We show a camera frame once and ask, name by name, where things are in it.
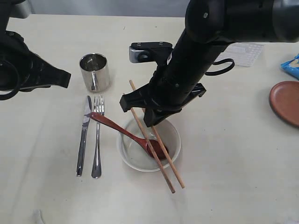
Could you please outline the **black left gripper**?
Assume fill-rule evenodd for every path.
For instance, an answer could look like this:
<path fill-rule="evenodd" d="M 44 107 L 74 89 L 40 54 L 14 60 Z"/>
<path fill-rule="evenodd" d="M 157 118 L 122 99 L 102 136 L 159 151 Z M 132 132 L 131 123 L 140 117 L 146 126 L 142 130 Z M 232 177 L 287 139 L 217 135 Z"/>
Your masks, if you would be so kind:
<path fill-rule="evenodd" d="M 58 69 L 29 50 L 21 35 L 5 31 L 0 35 L 0 89 L 20 90 L 67 88 L 71 74 Z"/>

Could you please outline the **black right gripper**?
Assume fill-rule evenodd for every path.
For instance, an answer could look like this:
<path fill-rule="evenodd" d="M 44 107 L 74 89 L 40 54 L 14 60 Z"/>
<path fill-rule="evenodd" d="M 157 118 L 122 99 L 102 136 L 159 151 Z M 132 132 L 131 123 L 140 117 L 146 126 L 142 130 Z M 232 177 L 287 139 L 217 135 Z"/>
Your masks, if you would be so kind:
<path fill-rule="evenodd" d="M 150 82 L 135 91 L 124 94 L 120 99 L 120 105 L 124 112 L 133 107 L 144 108 L 144 123 L 147 127 L 156 126 L 167 117 L 180 111 L 185 105 L 196 97 L 202 97 L 206 93 L 201 83 L 193 86 L 192 90 L 179 83 L 171 85 L 164 76 L 157 77 L 158 72 L 166 70 L 172 59 L 169 54 L 166 65 L 157 67 Z"/>

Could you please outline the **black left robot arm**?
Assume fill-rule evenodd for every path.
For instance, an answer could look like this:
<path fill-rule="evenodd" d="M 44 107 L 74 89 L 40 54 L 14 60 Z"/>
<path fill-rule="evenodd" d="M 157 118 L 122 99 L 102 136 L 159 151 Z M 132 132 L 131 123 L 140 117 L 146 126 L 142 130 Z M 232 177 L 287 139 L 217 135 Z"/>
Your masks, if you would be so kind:
<path fill-rule="evenodd" d="M 71 74 L 58 69 L 29 50 L 24 38 L 7 30 L 13 8 L 22 0 L 0 2 L 0 89 L 31 91 L 53 85 L 67 88 Z"/>

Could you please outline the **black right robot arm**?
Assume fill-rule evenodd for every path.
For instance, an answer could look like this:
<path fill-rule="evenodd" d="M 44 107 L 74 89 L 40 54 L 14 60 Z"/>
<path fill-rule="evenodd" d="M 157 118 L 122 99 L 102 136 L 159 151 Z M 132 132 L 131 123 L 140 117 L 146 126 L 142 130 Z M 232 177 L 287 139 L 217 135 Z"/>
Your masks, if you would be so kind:
<path fill-rule="evenodd" d="M 132 63 L 156 62 L 149 83 L 120 99 L 124 112 L 145 109 L 144 122 L 151 127 L 178 113 L 201 97 L 199 82 L 216 76 L 209 68 L 236 42 L 297 42 L 299 15 L 296 0 L 192 0 L 185 13 L 185 28 L 176 45 L 168 42 L 134 42 Z"/>

